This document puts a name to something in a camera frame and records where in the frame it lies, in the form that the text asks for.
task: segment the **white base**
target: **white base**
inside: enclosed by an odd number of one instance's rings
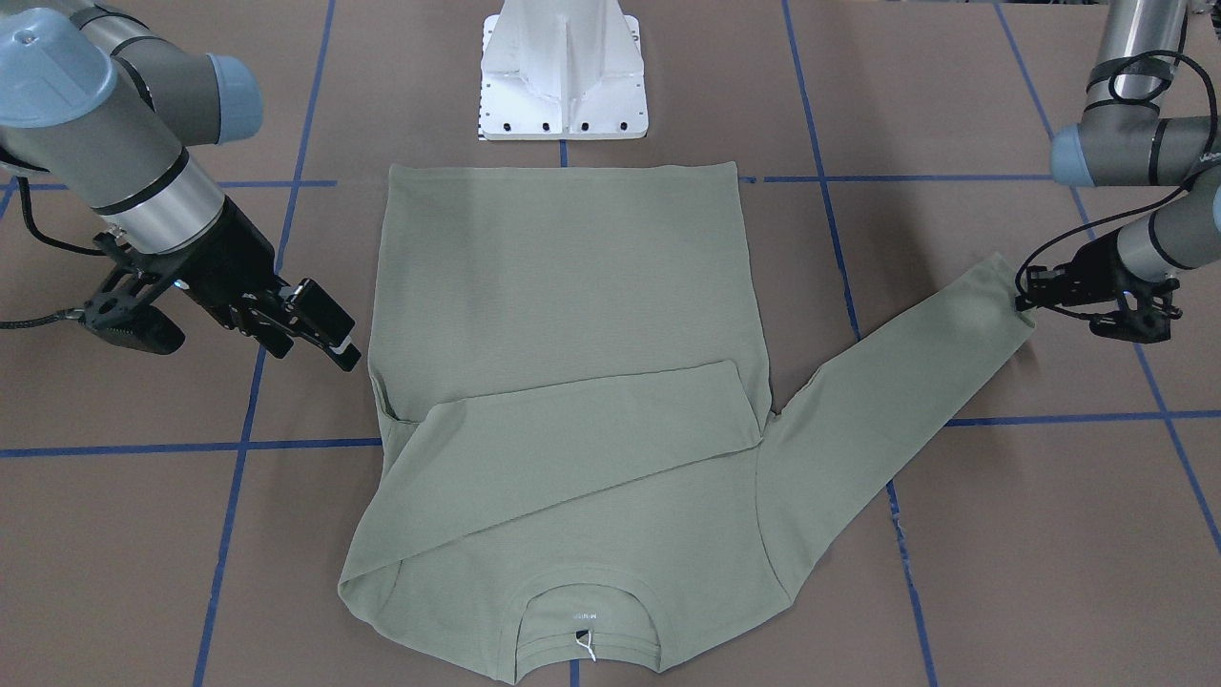
[[[484,21],[484,50],[499,15]],[[640,22],[624,16],[636,50]],[[642,74],[604,77],[579,94],[565,118],[565,103],[532,92],[516,74],[484,73],[480,84],[480,140],[612,140],[642,138],[648,132],[648,106]]]

